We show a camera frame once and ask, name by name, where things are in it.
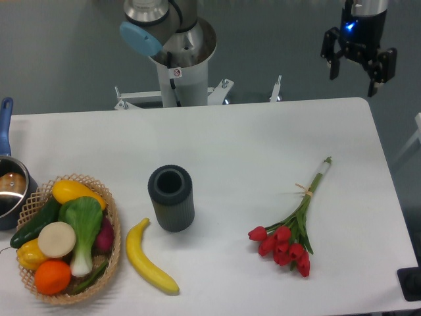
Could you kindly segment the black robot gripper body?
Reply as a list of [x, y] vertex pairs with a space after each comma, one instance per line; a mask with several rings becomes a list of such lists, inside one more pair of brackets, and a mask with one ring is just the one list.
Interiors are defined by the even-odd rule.
[[387, 1], [344, 2], [338, 42], [347, 59], [356, 63], [376, 59], [386, 14]]

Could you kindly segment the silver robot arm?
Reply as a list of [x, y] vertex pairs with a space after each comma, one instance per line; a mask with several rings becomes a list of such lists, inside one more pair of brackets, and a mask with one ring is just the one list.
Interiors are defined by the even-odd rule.
[[[370, 78], [368, 96], [395, 75], [397, 50], [382, 49], [388, 1], [344, 1], [341, 23], [327, 30], [320, 56], [330, 67], [330, 80], [339, 75], [345, 58], [362, 66]], [[233, 88], [223, 79], [208, 86], [208, 62], [216, 50], [213, 27], [197, 14], [196, 1], [125, 1], [122, 39], [157, 68], [164, 107], [222, 105]]]

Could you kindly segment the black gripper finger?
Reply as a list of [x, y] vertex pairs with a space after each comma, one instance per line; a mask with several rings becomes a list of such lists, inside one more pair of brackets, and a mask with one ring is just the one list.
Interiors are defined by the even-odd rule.
[[368, 64], [370, 83], [368, 97], [377, 93], [378, 88], [395, 76], [397, 64], [397, 49], [391, 47], [385, 51], [379, 51], [376, 58]]
[[320, 56], [324, 58], [330, 66], [330, 80], [335, 80], [339, 75], [340, 58], [343, 56], [342, 50], [335, 52], [335, 43], [339, 39], [339, 29], [330, 28], [325, 32], [322, 42]]

